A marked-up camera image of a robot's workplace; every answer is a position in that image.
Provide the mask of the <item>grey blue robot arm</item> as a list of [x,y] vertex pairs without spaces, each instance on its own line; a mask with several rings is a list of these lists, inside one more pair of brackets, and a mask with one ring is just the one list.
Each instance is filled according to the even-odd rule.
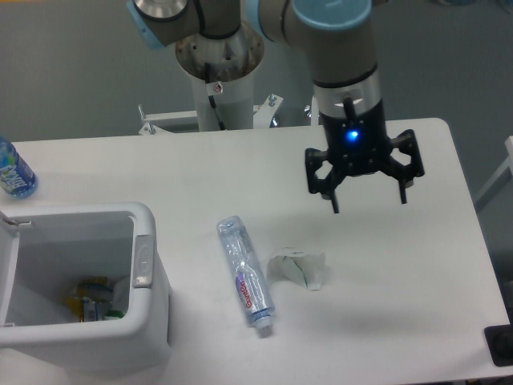
[[305,152],[308,189],[328,201],[346,177],[382,172],[405,192],[424,173],[412,130],[386,132],[371,1],[129,1],[145,43],[174,47],[199,128],[253,126],[252,76],[264,43],[302,52],[327,140]]

